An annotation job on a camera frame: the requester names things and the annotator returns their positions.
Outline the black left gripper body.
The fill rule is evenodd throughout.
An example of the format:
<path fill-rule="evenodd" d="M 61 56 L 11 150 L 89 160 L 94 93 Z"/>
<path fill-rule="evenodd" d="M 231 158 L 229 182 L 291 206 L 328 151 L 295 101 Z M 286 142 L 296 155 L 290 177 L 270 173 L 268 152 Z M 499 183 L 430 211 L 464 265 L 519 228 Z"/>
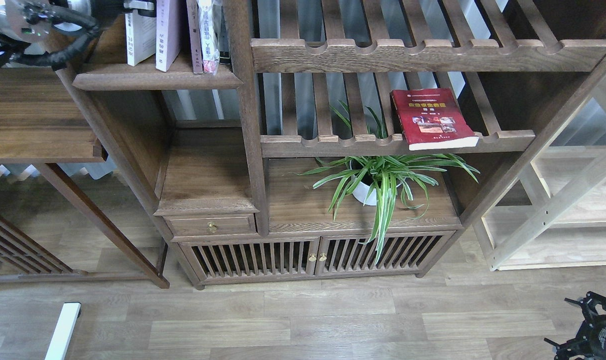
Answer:
<path fill-rule="evenodd" d="M 121 14 L 131 13 L 126 0 L 66 0 L 68 9 L 98 23 L 113 23 Z"/>

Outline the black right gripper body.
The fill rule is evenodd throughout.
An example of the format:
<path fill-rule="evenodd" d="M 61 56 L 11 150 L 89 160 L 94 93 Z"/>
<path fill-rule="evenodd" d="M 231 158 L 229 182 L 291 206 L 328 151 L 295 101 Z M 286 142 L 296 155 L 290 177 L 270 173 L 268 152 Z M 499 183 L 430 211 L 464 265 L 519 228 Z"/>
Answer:
<path fill-rule="evenodd" d="M 606 360 L 606 316 L 596 316 L 581 325 L 581 353 L 596 360 Z"/>

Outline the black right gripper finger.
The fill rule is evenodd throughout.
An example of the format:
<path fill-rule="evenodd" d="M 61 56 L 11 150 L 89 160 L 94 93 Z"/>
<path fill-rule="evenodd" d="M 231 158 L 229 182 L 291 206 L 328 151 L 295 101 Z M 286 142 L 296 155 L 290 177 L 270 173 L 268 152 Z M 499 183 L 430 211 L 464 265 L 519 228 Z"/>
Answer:
<path fill-rule="evenodd" d="M 565 301 L 579 306 L 582 309 L 582 314 L 586 322 L 593 323 L 596 321 L 599 313 L 597 307 L 600 306 L 604 310 L 606 315 L 606 296 L 598 294 L 597 292 L 589 291 L 586 296 L 579 300 L 573 300 L 571 298 L 565 298 Z"/>
<path fill-rule="evenodd" d="M 555 360 L 570 360 L 572 357 L 577 357 L 577 360 L 586 360 L 588 358 L 588 340 L 586 338 L 569 339 L 563 344 L 554 342 L 545 337 L 544 341 L 551 344 L 556 351 Z"/>

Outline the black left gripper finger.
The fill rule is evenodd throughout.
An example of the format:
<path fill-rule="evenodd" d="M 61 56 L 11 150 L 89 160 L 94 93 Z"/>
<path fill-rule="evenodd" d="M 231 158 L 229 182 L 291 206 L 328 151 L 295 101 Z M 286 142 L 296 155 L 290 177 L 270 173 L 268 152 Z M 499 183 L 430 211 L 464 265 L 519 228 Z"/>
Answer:
<path fill-rule="evenodd" d="M 156 0 L 124 0 L 124 13 L 132 12 L 146 18 L 156 18 Z"/>

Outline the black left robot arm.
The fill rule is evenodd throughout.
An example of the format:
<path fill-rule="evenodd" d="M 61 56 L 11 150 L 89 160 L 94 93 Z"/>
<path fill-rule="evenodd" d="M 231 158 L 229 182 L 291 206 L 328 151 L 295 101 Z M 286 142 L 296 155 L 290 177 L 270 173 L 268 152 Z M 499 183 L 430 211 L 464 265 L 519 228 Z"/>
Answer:
<path fill-rule="evenodd" d="M 7 63 L 60 69 L 88 48 L 120 14 L 156 16 L 154 0 L 0 0 L 0 68 Z M 55 52 L 26 54 L 51 31 L 74 37 Z"/>

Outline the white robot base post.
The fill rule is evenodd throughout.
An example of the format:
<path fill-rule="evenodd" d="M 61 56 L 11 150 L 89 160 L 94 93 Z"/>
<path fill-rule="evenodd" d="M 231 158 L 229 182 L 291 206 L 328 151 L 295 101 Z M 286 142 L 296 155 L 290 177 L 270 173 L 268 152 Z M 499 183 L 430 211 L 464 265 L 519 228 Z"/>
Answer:
<path fill-rule="evenodd" d="M 78 301 L 63 303 L 53 336 L 45 353 L 45 360 L 65 359 L 80 309 L 81 303 Z"/>

